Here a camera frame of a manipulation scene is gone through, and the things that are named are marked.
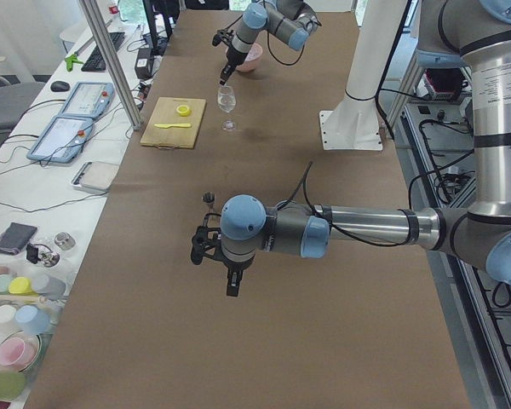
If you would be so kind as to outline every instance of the keyboard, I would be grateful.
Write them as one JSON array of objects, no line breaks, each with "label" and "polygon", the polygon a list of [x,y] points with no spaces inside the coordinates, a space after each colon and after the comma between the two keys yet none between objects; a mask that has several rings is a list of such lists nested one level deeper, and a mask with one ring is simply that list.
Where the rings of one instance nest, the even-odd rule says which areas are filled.
[{"label": "keyboard", "polygon": [[[124,32],[111,32],[110,39],[112,40],[113,47],[116,51],[121,47],[123,41],[125,39]],[[85,64],[82,66],[82,71],[86,72],[94,72],[94,71],[105,71],[106,63],[104,62],[104,58],[102,58],[102,54],[98,47],[95,47],[89,59],[85,61]]]}]

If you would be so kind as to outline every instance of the wooden cutting board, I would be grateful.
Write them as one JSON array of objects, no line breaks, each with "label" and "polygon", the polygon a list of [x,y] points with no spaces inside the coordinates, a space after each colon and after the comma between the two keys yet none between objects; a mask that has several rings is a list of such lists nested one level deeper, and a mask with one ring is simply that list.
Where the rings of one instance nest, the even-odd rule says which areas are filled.
[{"label": "wooden cutting board", "polygon": [[[188,105],[191,114],[181,117],[176,112],[179,105]],[[144,147],[183,147],[193,149],[197,140],[198,129],[203,120],[206,100],[195,98],[173,98],[162,96],[153,109],[140,144]],[[191,124],[191,128],[156,128],[155,124]]]}]

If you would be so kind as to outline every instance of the black mouse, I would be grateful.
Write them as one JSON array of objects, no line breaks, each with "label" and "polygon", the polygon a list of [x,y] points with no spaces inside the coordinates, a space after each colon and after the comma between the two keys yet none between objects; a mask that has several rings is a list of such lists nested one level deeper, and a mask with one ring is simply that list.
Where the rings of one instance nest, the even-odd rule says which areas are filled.
[{"label": "black mouse", "polygon": [[65,81],[55,81],[51,84],[53,92],[66,92],[70,89],[70,84]]}]

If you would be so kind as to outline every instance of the small glass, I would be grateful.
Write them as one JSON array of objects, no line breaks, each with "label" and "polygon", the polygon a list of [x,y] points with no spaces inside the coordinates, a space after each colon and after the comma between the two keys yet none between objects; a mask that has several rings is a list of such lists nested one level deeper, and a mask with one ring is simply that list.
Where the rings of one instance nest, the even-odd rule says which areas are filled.
[{"label": "small glass", "polygon": [[[230,113],[237,105],[233,87],[230,85],[220,85],[218,88],[218,106],[223,112]],[[237,129],[237,125],[229,118],[221,126],[223,130],[232,131]]]}]

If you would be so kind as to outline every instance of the brown tabletop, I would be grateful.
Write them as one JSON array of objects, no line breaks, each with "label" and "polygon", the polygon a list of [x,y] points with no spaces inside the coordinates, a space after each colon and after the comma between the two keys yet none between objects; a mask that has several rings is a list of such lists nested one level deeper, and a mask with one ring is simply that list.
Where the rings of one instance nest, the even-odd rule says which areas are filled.
[{"label": "brown tabletop", "polygon": [[[397,209],[406,189],[393,143],[325,152],[321,109],[343,96],[358,28],[321,14],[301,61],[266,50],[234,74],[238,131],[215,103],[237,14],[182,12],[143,116],[159,96],[208,101],[194,150],[141,147],[136,132],[43,361],[29,409],[464,408],[468,400],[424,251],[334,241],[320,260],[260,252],[239,298],[226,269],[190,262],[213,191],[286,199],[307,162],[314,203]],[[271,40],[275,54],[295,54]]]}]

